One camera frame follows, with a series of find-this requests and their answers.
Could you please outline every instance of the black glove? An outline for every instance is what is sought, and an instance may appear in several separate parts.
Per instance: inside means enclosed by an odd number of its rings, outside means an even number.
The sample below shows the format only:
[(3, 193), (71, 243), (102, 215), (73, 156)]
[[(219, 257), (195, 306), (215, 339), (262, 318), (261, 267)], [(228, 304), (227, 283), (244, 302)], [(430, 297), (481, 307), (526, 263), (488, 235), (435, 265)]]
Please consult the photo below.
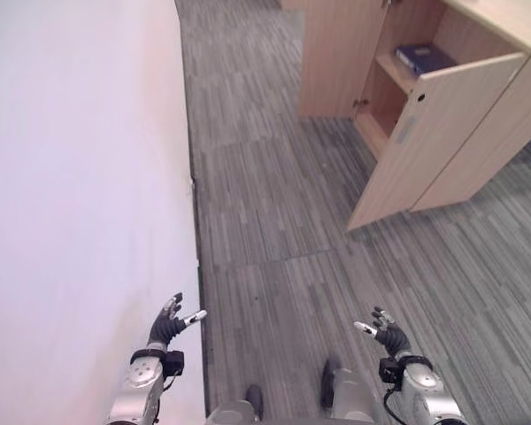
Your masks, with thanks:
[(375, 340), (386, 347), (390, 357), (395, 358), (399, 352), (409, 351), (411, 344), (407, 335), (396, 325), (393, 317), (381, 307), (374, 307), (373, 325), (378, 329)]
[(150, 331), (150, 340), (148, 344), (151, 343), (162, 343), (165, 346), (169, 345), (171, 339), (179, 335), (183, 329), (187, 327), (185, 321), (177, 319), (169, 319), (168, 312), (162, 312), (153, 322)]

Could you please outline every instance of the cable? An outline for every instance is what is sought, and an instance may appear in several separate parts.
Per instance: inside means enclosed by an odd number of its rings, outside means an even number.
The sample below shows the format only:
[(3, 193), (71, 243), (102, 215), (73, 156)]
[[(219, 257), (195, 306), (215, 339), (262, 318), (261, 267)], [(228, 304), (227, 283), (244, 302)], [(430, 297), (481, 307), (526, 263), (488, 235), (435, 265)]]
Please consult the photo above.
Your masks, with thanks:
[(163, 387), (163, 392), (166, 392), (167, 390), (169, 390), (171, 388), (171, 386), (175, 382), (175, 378), (177, 377), (177, 374), (178, 374), (178, 372), (175, 372), (175, 375), (173, 375), (173, 379), (171, 380), (171, 382), (168, 385), (166, 385), (165, 387)]
[(399, 417), (395, 414), (393, 410), (391, 410), (388, 406), (388, 398), (395, 392), (396, 388), (390, 388), (386, 391), (386, 395), (383, 396), (383, 407), (386, 409), (386, 412), (391, 416), (393, 419), (401, 423), (401, 425), (407, 425), (405, 422), (403, 422)]
[(153, 417), (153, 423), (156, 424), (159, 422), (159, 408), (161, 407), (161, 402), (159, 401), (159, 398), (158, 398), (158, 407), (157, 407), (157, 410), (156, 410), (156, 415)]

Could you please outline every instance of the gray carpet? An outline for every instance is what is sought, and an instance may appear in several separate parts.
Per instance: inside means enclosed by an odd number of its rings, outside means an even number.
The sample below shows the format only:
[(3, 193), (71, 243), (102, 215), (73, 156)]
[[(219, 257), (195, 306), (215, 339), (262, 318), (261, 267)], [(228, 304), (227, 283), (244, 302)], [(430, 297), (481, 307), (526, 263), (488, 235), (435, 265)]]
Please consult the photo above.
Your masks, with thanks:
[(375, 163), (348, 120), (296, 116), (301, 14), (177, 5), (208, 407), (258, 383), (266, 418), (318, 415), (329, 352), (383, 394), (384, 351), (351, 323), (385, 305), (472, 424), (530, 422), (531, 143), (468, 203), (346, 234)]

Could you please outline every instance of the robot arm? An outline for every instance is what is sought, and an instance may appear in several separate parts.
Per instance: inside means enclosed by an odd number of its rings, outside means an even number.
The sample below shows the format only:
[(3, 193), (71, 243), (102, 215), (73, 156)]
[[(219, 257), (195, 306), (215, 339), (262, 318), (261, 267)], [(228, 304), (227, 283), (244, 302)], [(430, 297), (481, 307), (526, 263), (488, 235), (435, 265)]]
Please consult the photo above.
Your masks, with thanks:
[[(384, 397), (386, 411), (403, 425), (468, 425), (430, 361), (412, 355), (407, 335), (391, 315), (375, 307), (372, 316), (373, 326), (360, 321), (354, 322), (354, 326), (381, 343), (388, 352), (389, 357), (380, 361), (380, 378), (394, 384)], [(398, 392), (402, 411), (411, 416), (411, 422), (403, 422), (389, 409), (387, 402), (393, 392)]]
[(206, 311), (201, 310), (183, 319), (176, 318), (181, 301), (179, 293), (159, 312), (146, 348), (135, 352), (130, 360), (126, 378), (104, 425), (153, 425), (156, 421), (159, 398), (169, 388), (164, 387), (165, 379), (181, 375), (184, 365), (183, 353), (168, 352), (167, 346), (174, 336), (206, 316)]

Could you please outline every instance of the white wall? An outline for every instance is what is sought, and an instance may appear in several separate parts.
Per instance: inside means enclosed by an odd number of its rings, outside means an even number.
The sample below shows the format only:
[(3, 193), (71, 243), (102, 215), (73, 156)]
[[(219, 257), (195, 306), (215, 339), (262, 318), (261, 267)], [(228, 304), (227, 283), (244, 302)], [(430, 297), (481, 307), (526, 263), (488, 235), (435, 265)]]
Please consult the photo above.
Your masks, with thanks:
[[(0, 0), (0, 425), (100, 423), (180, 290), (196, 310), (173, 0)], [(162, 423), (202, 423), (200, 328), (172, 347)]]

